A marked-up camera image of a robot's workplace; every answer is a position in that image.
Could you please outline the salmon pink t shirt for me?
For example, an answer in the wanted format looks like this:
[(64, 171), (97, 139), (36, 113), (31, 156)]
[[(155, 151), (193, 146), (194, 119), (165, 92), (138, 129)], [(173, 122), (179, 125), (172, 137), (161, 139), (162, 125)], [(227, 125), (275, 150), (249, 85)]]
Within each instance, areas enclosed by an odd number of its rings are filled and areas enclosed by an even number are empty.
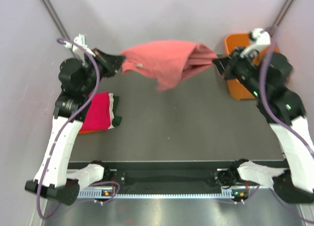
[(123, 74), (134, 71), (157, 80), (157, 90), (165, 91), (213, 65), (217, 54), (201, 43), (161, 40), (123, 50)]

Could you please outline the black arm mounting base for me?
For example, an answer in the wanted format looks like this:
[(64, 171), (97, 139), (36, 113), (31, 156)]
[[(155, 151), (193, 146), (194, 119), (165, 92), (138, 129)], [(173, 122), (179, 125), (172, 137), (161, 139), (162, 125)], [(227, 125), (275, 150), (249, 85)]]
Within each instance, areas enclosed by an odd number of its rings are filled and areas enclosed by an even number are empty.
[(232, 161), (108, 162), (122, 194), (219, 193), (214, 171), (227, 169)]

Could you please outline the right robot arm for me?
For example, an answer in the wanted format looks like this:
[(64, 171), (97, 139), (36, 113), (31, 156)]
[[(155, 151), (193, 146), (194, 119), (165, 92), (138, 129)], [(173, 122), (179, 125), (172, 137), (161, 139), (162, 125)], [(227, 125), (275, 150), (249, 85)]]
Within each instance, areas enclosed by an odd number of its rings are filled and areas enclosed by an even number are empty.
[(224, 185), (255, 182), (273, 190), (286, 203), (314, 201), (314, 145), (309, 135), (305, 107), (300, 96), (286, 87), (292, 71), (287, 58), (274, 52), (265, 82), (260, 81), (263, 62), (241, 58), (242, 48), (213, 60), (225, 80), (236, 78), (257, 100), (257, 108), (276, 134), (287, 168), (272, 168), (247, 159), (234, 161), (216, 181)]

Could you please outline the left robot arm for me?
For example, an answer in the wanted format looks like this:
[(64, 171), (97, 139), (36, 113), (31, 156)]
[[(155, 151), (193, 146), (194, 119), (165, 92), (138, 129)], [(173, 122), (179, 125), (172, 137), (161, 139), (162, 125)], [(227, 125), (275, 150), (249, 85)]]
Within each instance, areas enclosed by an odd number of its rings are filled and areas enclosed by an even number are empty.
[(72, 205), (81, 190), (98, 182), (111, 181), (111, 171), (102, 161), (67, 174), (69, 159), (76, 137), (85, 121), (91, 95), (102, 78), (115, 76), (125, 60), (122, 55), (106, 54), (93, 49), (82, 59), (68, 58), (60, 65), (58, 79), (61, 93), (55, 102), (49, 144), (33, 180), (25, 190), (65, 205)]

